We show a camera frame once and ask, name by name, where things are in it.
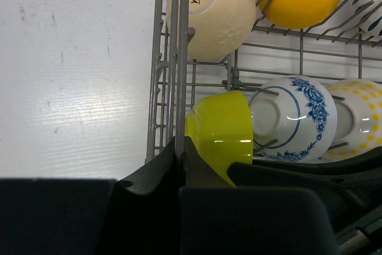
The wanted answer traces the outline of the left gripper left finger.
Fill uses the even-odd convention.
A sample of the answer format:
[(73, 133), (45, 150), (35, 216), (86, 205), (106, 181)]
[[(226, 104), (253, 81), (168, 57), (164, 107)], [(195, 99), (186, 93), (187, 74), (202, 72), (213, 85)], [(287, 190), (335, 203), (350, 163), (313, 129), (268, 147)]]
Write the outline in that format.
[(178, 254), (170, 142), (121, 180), (2, 179), (2, 254)]

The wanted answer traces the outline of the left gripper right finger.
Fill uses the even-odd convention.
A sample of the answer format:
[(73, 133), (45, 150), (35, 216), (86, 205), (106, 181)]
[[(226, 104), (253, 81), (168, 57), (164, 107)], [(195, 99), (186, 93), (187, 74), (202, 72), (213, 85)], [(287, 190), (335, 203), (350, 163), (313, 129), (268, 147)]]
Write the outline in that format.
[(339, 254), (328, 212), (301, 188), (235, 188), (198, 154), (184, 152), (181, 254)]

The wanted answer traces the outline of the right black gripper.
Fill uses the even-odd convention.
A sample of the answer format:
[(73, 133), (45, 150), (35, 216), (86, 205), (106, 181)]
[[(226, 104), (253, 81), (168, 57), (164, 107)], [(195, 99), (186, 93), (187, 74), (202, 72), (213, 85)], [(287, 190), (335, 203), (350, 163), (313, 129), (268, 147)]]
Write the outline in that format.
[(381, 254), (380, 147), (330, 163), (235, 162), (227, 174), (236, 186), (314, 191), (329, 212), (341, 254)]

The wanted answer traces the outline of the pale yellow flower bowl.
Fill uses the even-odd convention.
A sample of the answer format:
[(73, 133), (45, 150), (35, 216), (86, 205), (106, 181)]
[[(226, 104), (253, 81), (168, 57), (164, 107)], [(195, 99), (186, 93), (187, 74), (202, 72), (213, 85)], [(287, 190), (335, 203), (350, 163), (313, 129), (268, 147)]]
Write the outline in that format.
[(322, 156), (342, 161), (381, 146), (381, 84), (345, 79), (326, 86), (335, 99), (337, 131), (331, 149)]

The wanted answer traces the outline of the blue floral ceramic bowl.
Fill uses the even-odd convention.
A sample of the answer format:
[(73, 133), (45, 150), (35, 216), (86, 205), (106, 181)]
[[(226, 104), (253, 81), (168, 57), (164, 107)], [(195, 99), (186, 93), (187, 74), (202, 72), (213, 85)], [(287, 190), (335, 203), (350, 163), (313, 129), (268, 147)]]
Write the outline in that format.
[(291, 75), (263, 84), (248, 102), (254, 152), (267, 160), (314, 163), (333, 143), (337, 109), (317, 80)]

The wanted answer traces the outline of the lime green plastic bowl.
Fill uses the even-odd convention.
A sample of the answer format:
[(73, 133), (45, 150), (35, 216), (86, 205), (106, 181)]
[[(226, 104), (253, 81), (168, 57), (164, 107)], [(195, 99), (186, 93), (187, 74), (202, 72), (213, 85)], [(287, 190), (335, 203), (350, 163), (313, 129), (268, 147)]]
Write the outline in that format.
[(240, 91), (200, 99), (186, 115), (185, 135), (192, 139), (201, 158), (232, 186), (228, 168), (234, 162), (252, 163), (251, 112)]

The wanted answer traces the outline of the white striped ceramic bowl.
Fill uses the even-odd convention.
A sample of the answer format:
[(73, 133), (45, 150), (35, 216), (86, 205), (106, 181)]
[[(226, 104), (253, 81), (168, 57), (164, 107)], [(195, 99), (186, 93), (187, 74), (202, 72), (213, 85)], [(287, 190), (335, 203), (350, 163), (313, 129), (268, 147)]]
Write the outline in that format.
[(353, 0), (351, 8), (360, 29), (381, 38), (381, 0)]

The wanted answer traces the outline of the tan ceramic bowl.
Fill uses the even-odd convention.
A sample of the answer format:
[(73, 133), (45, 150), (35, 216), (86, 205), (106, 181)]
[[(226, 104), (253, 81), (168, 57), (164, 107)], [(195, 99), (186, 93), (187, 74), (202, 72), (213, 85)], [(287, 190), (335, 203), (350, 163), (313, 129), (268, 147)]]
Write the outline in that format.
[(255, 0), (189, 0), (189, 26), (195, 35), (187, 56), (207, 62), (233, 53), (251, 33), (255, 13)]

